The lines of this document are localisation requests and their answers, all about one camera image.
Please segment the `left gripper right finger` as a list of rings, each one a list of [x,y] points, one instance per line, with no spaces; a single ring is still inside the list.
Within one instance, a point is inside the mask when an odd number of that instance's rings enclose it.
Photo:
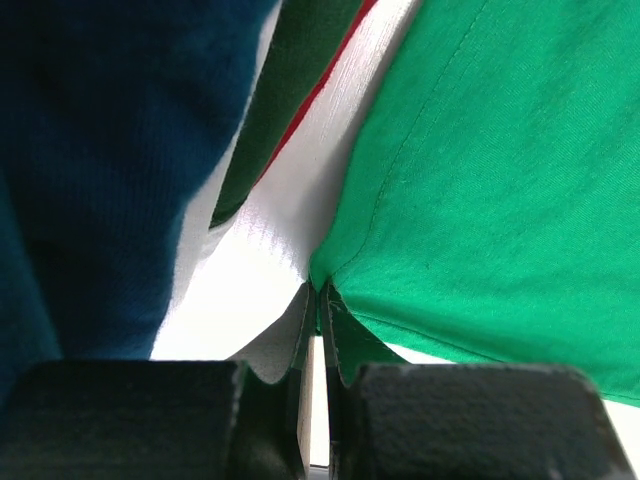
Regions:
[[[594,386],[554,364],[412,364],[326,284],[333,479],[631,479]]]

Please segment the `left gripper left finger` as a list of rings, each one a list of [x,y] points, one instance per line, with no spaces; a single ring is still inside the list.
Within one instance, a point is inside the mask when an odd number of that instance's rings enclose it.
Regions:
[[[315,300],[224,361],[48,362],[1,414],[5,479],[304,479]]]

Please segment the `bright green t-shirt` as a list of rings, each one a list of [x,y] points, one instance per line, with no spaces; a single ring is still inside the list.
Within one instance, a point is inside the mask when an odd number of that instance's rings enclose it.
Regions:
[[[312,256],[383,341],[639,402],[639,5],[427,1]]]

